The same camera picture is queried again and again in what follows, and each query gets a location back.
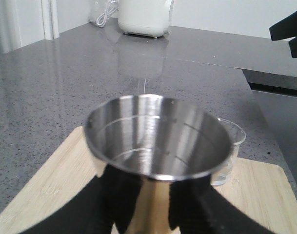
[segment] speckled quartz countertop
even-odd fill
[[[186,35],[181,44],[178,35]],[[86,24],[0,56],[0,212],[101,102],[152,93],[189,101],[247,133],[239,156],[281,166],[297,186],[241,69],[195,59],[203,31],[150,39]],[[213,41],[213,50],[220,46]],[[214,59],[206,45],[205,53]]]

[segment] power cord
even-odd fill
[[[96,25],[100,28],[105,26],[105,23],[109,17],[111,17],[115,11],[118,10],[119,0],[109,0],[106,3],[104,13],[102,13],[96,20]]]

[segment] metal cup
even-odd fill
[[[215,117],[171,98],[124,96],[90,114],[85,136],[99,177],[99,233],[113,223],[120,234],[211,233],[199,197],[233,145]]]

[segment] bamboo cutting board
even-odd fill
[[[77,127],[0,214],[0,234],[22,232],[70,201],[96,174],[90,157]],[[229,181],[215,188],[269,230],[297,234],[297,201],[279,166],[238,158]]]

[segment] clear glass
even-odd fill
[[[223,124],[223,126],[229,132],[230,137],[233,139],[234,149],[226,165],[219,171],[212,174],[211,184],[214,186],[222,185],[227,181],[233,169],[233,165],[236,161],[236,158],[238,156],[239,147],[246,139],[245,131],[237,124],[222,118],[218,118],[218,120],[221,124]]]

